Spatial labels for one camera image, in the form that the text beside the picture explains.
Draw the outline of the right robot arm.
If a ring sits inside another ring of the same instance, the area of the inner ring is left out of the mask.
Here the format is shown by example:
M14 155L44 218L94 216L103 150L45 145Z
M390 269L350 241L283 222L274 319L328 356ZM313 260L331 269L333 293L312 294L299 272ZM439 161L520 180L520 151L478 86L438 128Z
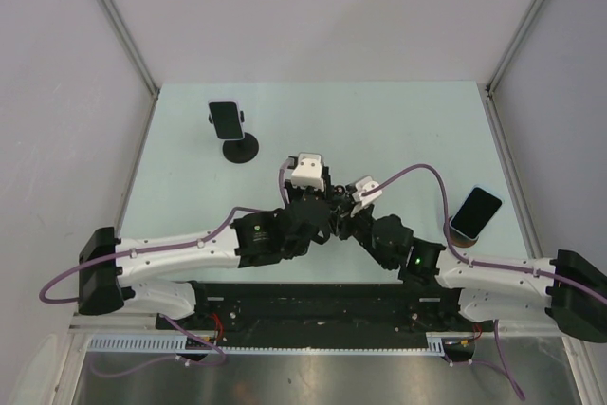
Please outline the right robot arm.
M437 307L439 322L459 330L468 322L551 323L582 341L606 341L606 276L573 250L554 258L498 259L453 251L453 237L433 243L414 237L396 215L376 219L381 192L371 177L331 192L332 230L354 238L384 269L422 295L439 289L452 298Z

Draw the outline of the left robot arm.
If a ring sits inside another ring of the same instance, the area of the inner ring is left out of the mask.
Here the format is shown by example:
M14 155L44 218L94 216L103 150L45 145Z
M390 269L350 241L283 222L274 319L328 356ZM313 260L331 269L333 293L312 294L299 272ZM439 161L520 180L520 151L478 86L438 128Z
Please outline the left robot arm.
M167 275L200 268L265 267L303 256L311 244L331 236L327 167L304 173L300 166L284 182L288 200L273 211L246 210L211 231L157 239L119 239L112 227L96 229L78 259L78 311L86 316L127 306L150 310L187 327L210 316L192 282Z

